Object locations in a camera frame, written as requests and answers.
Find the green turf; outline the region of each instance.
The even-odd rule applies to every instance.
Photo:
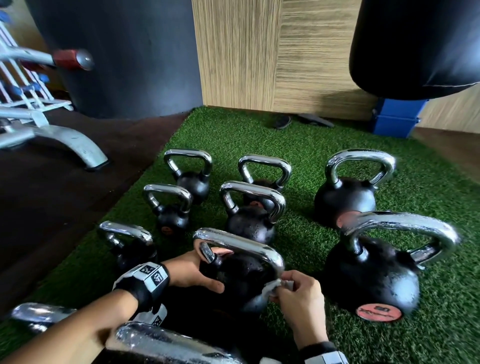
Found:
[[[377,192],[378,210],[408,211],[447,221],[458,227],[463,244],[444,261],[421,273],[422,300],[412,316],[394,324],[378,324],[328,306],[330,338],[351,363],[477,363],[479,329],[479,186],[459,175],[456,168],[415,140],[381,137],[337,126],[332,129],[292,123],[282,131],[266,125],[268,113],[249,113],[217,108],[196,109],[165,149],[198,148],[213,156],[211,194],[202,206],[192,209],[191,231],[200,227],[223,228],[226,214],[218,189],[228,180],[239,180],[237,161],[249,154],[281,157],[293,167],[284,190],[287,212],[278,223],[273,246],[283,255],[287,268],[306,273],[320,269],[337,233],[312,222],[313,197],[324,181],[324,164],[335,152],[347,148],[373,148],[397,157],[395,178]],[[198,167],[193,159],[179,160],[181,167]],[[367,178],[375,164],[347,162],[341,175]],[[274,177],[278,171],[252,167],[254,176]],[[162,256],[170,257],[192,246],[171,243],[154,230],[155,219],[142,199],[148,183],[173,183],[159,158],[105,216],[119,222],[142,225],[154,232]],[[394,239],[401,248],[424,241],[411,234],[375,231]],[[30,301],[81,307],[108,292],[115,279],[113,258],[94,232],[89,233],[40,284]],[[281,313],[272,303],[264,319],[278,335],[290,335]],[[0,325],[0,356],[20,346],[30,335],[16,323]]]

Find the chrome kettlebell handle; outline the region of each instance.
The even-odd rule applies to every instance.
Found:
[[[174,156],[201,158],[204,160],[204,168],[200,173],[207,177],[212,172],[212,156],[207,152],[198,149],[169,149],[163,155],[163,160],[176,178],[182,175],[182,171],[173,161],[172,157]]]
[[[223,199],[223,203],[225,204],[227,212],[231,211],[234,214],[238,211],[239,207],[235,204],[235,202],[233,202],[232,197],[230,196],[231,191],[236,191],[243,194],[252,194],[254,196],[263,197],[272,201],[274,203],[274,208],[268,216],[268,220],[271,224],[277,223],[287,206],[283,195],[273,188],[263,187],[247,182],[229,181],[220,186],[220,196]]]
[[[166,194],[174,194],[179,197],[181,201],[180,211],[187,214],[192,207],[193,196],[187,189],[176,186],[174,184],[148,184],[144,187],[143,195],[145,201],[151,206],[153,210],[161,211],[163,206],[160,205],[155,198],[155,193],[163,192]]]
[[[376,189],[378,186],[389,180],[395,171],[395,157],[386,152],[373,149],[347,149],[334,154],[325,166],[326,183],[339,188],[342,181],[338,178],[337,167],[347,160],[369,160],[379,162],[382,165],[380,172],[370,180],[370,183]]]
[[[391,211],[371,211],[355,215],[355,218],[342,227],[340,240],[351,252],[366,257],[368,252],[363,249],[359,237],[370,229],[403,230],[431,236],[431,243],[409,251],[419,266],[432,263],[451,253],[461,240],[451,225],[436,218]]]
[[[129,352],[159,363],[243,364],[242,359],[203,341],[158,326],[131,321],[113,330],[107,350]]]
[[[118,238],[126,235],[136,238],[145,245],[153,245],[153,237],[147,230],[137,225],[119,224],[113,221],[104,221],[98,226],[98,234],[105,237],[110,247],[123,249],[125,244]]]
[[[273,268],[278,278],[280,278],[285,270],[285,262],[282,256],[272,247],[242,238],[238,235],[230,234],[226,231],[213,228],[201,228],[193,233],[193,247],[208,263],[214,260],[215,254],[205,242],[230,249],[234,252],[247,253],[263,260]]]
[[[277,167],[282,170],[282,175],[274,182],[276,188],[281,189],[285,186],[292,175],[292,166],[286,160],[276,158],[260,156],[257,154],[247,154],[239,159],[238,169],[244,182],[253,183],[253,177],[247,168],[247,163],[259,163],[266,166]]]
[[[10,318],[26,323],[34,333],[41,333],[75,311],[74,308],[27,302],[16,306],[10,312]]]

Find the right hand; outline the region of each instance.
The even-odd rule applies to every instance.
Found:
[[[294,281],[294,290],[277,287],[278,297],[271,300],[280,303],[283,316],[293,331],[298,349],[328,341],[325,302],[320,283],[315,278],[297,270],[283,272],[281,278]]]

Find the punching bag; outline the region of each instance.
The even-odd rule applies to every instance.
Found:
[[[362,0],[350,75],[378,97],[422,100],[480,82],[479,0]]]
[[[58,68],[81,113],[139,119],[203,104],[191,0],[26,3],[50,52],[91,53],[91,71]]]

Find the black kettlebell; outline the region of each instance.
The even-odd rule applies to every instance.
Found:
[[[204,168],[200,172],[182,172],[172,160],[173,156],[201,158],[204,160]],[[194,204],[199,205],[207,199],[210,173],[212,172],[212,156],[210,154],[197,149],[169,149],[163,155],[163,160],[171,169],[177,186],[187,189],[192,194]]]
[[[157,262],[156,246],[152,235],[137,225],[119,224],[104,221],[98,226],[98,235],[107,240],[110,251],[117,258],[117,271],[120,274],[146,262]],[[130,243],[121,237],[133,238]]]
[[[347,160],[379,162],[382,168],[371,180],[360,181],[351,177],[338,177],[336,169]],[[374,193],[378,186],[392,177],[395,158],[388,153],[371,149],[347,149],[333,155],[325,167],[325,183],[315,195],[314,219],[320,224],[337,229],[361,212],[374,211]]]
[[[267,179],[253,180],[252,175],[247,169],[247,163],[259,163],[267,166],[277,167],[282,170],[282,175],[276,181],[270,181]],[[282,192],[283,187],[287,184],[292,174],[292,166],[288,164],[286,160],[276,158],[259,156],[257,154],[248,154],[239,159],[238,168],[240,175],[244,182],[253,183],[258,186],[273,188],[279,192]],[[243,195],[243,203],[245,205],[258,205],[263,207],[267,212],[271,212],[274,209],[274,203],[267,199],[261,198],[252,194]]]
[[[432,237],[420,248],[402,251],[370,229],[417,232]],[[453,227],[426,216],[374,211],[356,215],[341,229],[340,242],[327,256],[322,290],[332,301],[369,321],[395,321],[417,308],[418,272],[460,243]]]
[[[257,205],[238,207],[230,196],[231,191],[268,199],[272,201],[274,208],[271,212],[267,212]],[[221,185],[220,196],[228,215],[226,224],[228,232],[262,244],[271,242],[275,235],[275,225],[286,207],[285,198],[280,192],[255,184],[229,181]]]
[[[174,194],[180,198],[181,204],[161,205],[155,198],[155,193]],[[148,184],[144,187],[144,199],[156,215],[156,227],[159,232],[172,237],[178,237],[185,232],[193,201],[190,192],[173,184]]]
[[[217,255],[208,244],[232,250],[233,254]],[[260,314],[268,297],[262,295],[265,284],[280,278],[285,269],[282,256],[273,248],[230,234],[202,228],[193,235],[193,246],[205,262],[200,271],[225,285],[222,294],[215,294],[212,307],[231,314]]]

